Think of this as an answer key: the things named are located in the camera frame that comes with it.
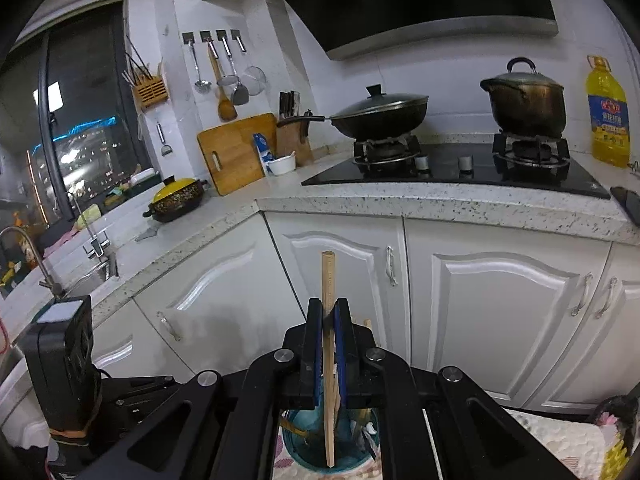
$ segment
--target pot lid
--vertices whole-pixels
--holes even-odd
[[[180,191],[183,187],[187,187],[189,184],[193,184],[194,182],[196,182],[194,178],[179,178],[176,180],[173,175],[168,176],[162,181],[164,187],[154,195],[154,199],[151,203],[155,204],[156,202],[160,202],[163,198],[168,197],[176,191]]]
[[[367,91],[369,91],[369,97],[346,107],[329,118],[331,120],[347,119],[377,112],[398,110],[399,108],[423,105],[429,100],[426,95],[385,94],[382,92],[382,85],[367,86]]]
[[[532,72],[512,72],[511,69],[513,69],[513,65],[520,62],[528,64]],[[530,84],[564,88],[560,83],[554,81],[550,77],[537,72],[536,65],[528,57],[514,57],[507,63],[507,72],[496,77],[492,77],[491,79],[485,79],[480,83],[480,86],[482,86],[482,83],[488,81],[493,83],[505,82],[512,84]]]

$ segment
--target oil bottle label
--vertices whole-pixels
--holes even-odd
[[[594,138],[616,146],[629,146],[629,113],[624,101],[599,95],[589,96]]]

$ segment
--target silver screw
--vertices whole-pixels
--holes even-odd
[[[288,348],[281,348],[275,351],[273,357],[279,363],[288,363],[293,359],[293,352]]]
[[[462,379],[462,370],[455,366],[447,366],[442,371],[442,376],[450,383],[457,383],[460,379]]]
[[[378,348],[374,346],[373,348],[369,348],[365,355],[369,361],[382,361],[385,358],[386,352],[382,348]]]
[[[198,384],[200,386],[211,386],[218,381],[218,374],[211,370],[206,370],[198,375]]]

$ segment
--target yellow cooking oil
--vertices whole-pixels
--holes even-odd
[[[586,90],[591,113],[591,155],[626,168],[629,163],[629,113],[625,91],[611,74],[609,61],[587,56],[592,70]]]

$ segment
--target stove knob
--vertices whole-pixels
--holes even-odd
[[[429,171],[429,157],[427,155],[416,156],[415,169],[418,171]]]
[[[458,169],[465,173],[470,173],[474,170],[474,158],[473,155],[465,155],[458,157]]]

